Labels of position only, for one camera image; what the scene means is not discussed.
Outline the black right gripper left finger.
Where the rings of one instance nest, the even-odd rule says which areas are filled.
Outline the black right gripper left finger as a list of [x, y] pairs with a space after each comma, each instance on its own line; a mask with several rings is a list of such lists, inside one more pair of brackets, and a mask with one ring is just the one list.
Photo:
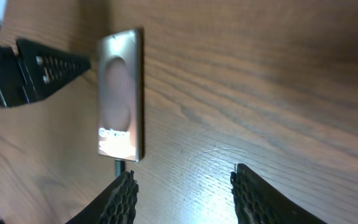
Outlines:
[[139, 185], [124, 171], [67, 224], [133, 224]]

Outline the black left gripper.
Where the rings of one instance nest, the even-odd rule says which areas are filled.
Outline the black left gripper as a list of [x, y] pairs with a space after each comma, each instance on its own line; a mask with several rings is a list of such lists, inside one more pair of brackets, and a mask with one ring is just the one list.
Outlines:
[[0, 46], [0, 109], [42, 101], [88, 71], [89, 58], [17, 39], [18, 54]]

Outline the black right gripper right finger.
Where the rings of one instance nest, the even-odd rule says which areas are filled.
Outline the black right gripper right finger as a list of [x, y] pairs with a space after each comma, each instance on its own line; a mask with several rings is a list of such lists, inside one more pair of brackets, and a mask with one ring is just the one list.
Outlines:
[[239, 223], [326, 224], [284, 196], [245, 164], [231, 172], [232, 194]]

